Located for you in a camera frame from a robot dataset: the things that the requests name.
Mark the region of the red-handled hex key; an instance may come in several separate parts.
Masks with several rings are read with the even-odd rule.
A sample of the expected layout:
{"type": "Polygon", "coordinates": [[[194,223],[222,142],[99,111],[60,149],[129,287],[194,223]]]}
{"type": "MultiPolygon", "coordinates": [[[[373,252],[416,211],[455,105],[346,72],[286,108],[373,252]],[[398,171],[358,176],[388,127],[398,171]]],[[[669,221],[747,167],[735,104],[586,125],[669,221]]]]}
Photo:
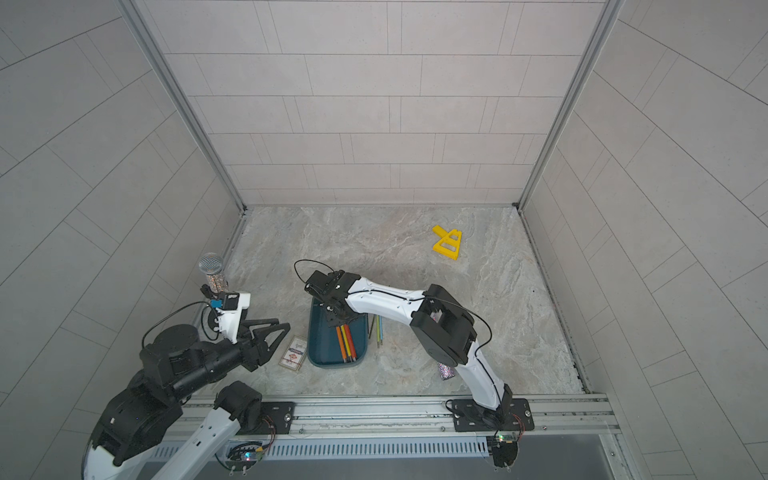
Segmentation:
{"type": "Polygon", "coordinates": [[[357,360],[357,352],[356,352],[355,344],[354,344],[354,341],[353,341],[353,337],[352,337],[350,326],[349,325],[344,325],[343,326],[343,330],[344,330],[344,335],[345,335],[345,340],[346,340],[346,346],[347,346],[347,349],[349,351],[348,358],[351,361],[355,362],[357,360]]]}

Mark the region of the teal plastic storage box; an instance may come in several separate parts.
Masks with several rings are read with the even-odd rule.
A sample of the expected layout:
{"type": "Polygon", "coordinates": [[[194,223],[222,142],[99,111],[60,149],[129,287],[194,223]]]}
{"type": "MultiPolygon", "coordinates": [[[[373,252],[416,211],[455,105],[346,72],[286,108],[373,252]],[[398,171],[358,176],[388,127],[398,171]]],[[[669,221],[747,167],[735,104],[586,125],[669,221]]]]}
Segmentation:
{"type": "MultiPolygon", "coordinates": [[[[307,355],[309,361],[318,368],[339,369],[352,367],[355,362],[345,361],[338,341],[336,328],[327,318],[328,311],[318,300],[313,299],[309,319],[309,339],[307,355]]],[[[368,316],[360,315],[349,325],[357,363],[366,355],[368,348],[368,316]]]]}

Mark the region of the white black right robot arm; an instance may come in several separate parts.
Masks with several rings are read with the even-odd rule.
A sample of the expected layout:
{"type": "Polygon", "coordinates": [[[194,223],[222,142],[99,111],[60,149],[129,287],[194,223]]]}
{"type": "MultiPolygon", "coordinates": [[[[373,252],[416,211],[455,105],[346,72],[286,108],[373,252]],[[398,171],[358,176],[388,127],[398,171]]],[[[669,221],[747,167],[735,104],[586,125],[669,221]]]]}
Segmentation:
{"type": "Polygon", "coordinates": [[[402,290],[338,270],[313,272],[304,290],[325,307],[334,325],[371,314],[409,326],[427,354],[453,368],[468,386],[473,403],[468,407],[453,403],[455,410],[491,429],[511,419],[507,405],[511,389],[481,352],[473,314],[442,286],[402,290]]]}

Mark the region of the yellow-handled hex key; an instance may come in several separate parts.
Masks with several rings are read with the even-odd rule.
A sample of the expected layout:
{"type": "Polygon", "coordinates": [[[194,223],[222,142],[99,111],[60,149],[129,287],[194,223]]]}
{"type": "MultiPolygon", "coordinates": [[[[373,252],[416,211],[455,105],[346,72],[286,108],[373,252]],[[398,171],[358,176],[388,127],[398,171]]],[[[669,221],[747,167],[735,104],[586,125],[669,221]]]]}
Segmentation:
{"type": "Polygon", "coordinates": [[[353,356],[352,356],[351,344],[349,343],[349,338],[348,338],[348,335],[347,335],[346,327],[347,327],[347,325],[343,325],[343,326],[339,327],[339,329],[340,329],[340,332],[341,332],[341,338],[342,338],[342,342],[343,342],[343,345],[344,345],[346,359],[347,359],[348,362],[351,362],[351,361],[353,361],[353,356]]]}

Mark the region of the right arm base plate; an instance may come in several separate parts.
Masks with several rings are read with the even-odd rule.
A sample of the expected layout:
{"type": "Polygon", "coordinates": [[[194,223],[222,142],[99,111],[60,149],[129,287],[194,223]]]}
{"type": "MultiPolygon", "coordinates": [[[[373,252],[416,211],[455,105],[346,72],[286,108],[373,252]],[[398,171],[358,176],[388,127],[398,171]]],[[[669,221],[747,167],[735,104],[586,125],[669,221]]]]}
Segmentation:
{"type": "Polygon", "coordinates": [[[503,400],[497,410],[478,406],[471,399],[449,399],[444,403],[456,432],[523,432],[535,429],[527,399],[503,400]]]}

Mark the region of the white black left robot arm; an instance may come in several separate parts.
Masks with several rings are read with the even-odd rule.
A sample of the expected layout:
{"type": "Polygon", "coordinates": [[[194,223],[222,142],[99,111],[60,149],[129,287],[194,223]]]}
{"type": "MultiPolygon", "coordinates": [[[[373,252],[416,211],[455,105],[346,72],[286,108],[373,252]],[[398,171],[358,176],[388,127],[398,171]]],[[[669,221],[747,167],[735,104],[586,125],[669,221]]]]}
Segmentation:
{"type": "MultiPolygon", "coordinates": [[[[196,327],[174,325],[140,352],[143,368],[109,401],[81,462],[84,479],[135,479],[184,404],[201,388],[243,367],[255,371],[274,355],[290,330],[277,319],[248,320],[234,340],[203,341],[196,327]]],[[[260,448],[290,430],[292,403],[271,412],[262,395],[241,381],[223,388],[202,424],[157,473],[159,479],[193,479],[239,433],[264,433],[260,448]]]]}

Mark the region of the bare steel hex key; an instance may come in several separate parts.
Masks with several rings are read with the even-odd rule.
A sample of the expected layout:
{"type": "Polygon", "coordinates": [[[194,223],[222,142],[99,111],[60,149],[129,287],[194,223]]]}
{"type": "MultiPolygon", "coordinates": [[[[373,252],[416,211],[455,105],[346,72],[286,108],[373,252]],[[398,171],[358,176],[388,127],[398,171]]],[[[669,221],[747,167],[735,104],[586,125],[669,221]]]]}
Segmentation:
{"type": "Polygon", "coordinates": [[[376,324],[375,318],[376,318],[375,315],[370,316],[370,322],[369,322],[370,325],[369,325],[369,328],[368,328],[368,339],[369,340],[372,338],[372,335],[373,335],[374,327],[375,327],[375,324],[376,324]]]}

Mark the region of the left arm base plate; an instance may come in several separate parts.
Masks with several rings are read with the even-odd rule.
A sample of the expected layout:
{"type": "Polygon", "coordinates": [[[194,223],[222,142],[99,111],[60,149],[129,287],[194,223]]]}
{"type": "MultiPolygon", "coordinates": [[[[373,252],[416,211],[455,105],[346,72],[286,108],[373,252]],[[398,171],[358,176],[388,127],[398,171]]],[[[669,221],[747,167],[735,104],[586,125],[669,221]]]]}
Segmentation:
{"type": "Polygon", "coordinates": [[[287,435],[290,433],[295,416],[295,402],[263,402],[259,423],[250,435],[287,435]]]}

